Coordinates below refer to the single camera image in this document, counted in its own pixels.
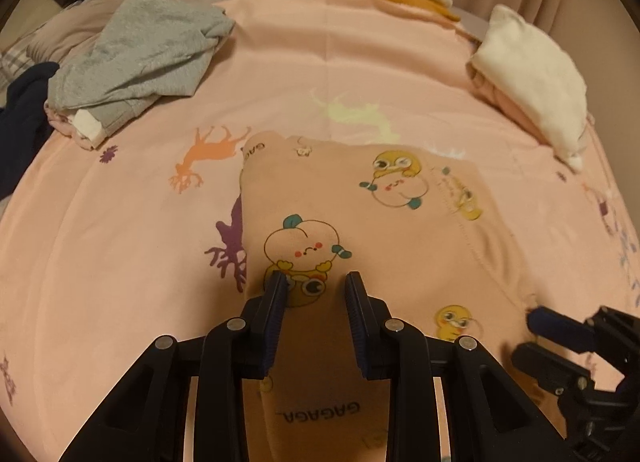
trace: beige wall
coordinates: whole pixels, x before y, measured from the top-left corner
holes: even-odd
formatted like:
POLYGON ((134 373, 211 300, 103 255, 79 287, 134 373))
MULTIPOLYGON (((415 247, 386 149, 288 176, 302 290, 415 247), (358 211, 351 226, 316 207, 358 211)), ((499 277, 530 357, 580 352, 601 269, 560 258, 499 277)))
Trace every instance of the beige wall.
POLYGON ((550 34, 584 75, 596 129, 640 230, 640 33, 619 0, 562 0, 550 34))

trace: peach print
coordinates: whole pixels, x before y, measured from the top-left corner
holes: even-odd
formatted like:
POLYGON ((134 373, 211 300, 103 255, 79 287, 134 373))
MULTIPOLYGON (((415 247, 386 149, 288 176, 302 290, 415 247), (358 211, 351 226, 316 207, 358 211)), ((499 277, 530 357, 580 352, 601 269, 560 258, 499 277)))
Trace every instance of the peach print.
POLYGON ((175 165, 176 174, 169 179, 171 187, 182 193, 191 185, 191 177, 196 179, 196 187, 200 187, 204 182, 202 177, 191 169, 193 163, 198 160, 224 160, 233 157, 236 154, 236 144, 241 140, 245 140, 251 128, 247 128, 242 137, 232 138, 231 132, 226 126, 222 126, 225 130, 225 137, 218 142, 207 142, 207 137, 213 132, 215 126, 210 127, 209 131, 200 136, 200 129, 196 129, 196 139, 193 146, 184 155, 181 164, 175 165))

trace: plaid fabric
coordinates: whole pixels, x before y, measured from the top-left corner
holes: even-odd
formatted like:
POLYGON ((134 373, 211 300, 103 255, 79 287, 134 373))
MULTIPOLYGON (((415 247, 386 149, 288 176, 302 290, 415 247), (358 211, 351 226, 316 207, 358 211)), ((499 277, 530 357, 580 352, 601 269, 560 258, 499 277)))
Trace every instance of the plaid fabric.
MULTIPOLYGON (((89 1, 91 0, 79 0, 64 10, 73 9, 89 1)), ((25 70, 35 65, 35 62, 27 56, 27 47, 39 29, 40 27, 22 36, 11 48, 0 53, 0 90, 7 88, 9 83, 14 81, 25 70)))

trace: pink bed sheet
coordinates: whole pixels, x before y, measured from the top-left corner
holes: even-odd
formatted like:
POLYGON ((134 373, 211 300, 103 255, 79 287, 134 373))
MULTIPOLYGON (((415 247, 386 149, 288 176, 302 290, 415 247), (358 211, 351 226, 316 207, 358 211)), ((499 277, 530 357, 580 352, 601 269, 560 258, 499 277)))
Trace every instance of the pink bed sheet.
MULTIPOLYGON (((237 26, 195 96, 159 103, 97 152, 53 135, 0 222, 0 406, 39 462, 58 460, 156 336, 206 334, 239 312, 236 202, 252 152, 241 147, 261 130, 470 160, 540 303, 578 319, 601 304, 637 313, 638 239, 592 127, 573 175, 473 97, 473 45, 424 12, 383 0, 224 7, 237 26)), ((601 360, 581 360, 615 384, 601 360)), ((255 460, 269 460, 259 425, 248 429, 255 460)))

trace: dark blue clothing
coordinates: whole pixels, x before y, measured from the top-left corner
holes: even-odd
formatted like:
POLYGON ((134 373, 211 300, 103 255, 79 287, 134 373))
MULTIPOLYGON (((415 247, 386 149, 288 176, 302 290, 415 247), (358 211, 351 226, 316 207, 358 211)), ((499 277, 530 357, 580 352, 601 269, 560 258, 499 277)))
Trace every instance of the dark blue clothing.
POLYGON ((14 192, 53 131, 43 105, 49 78, 58 68, 57 63, 38 63, 6 90, 6 107, 0 108, 0 200, 14 192))

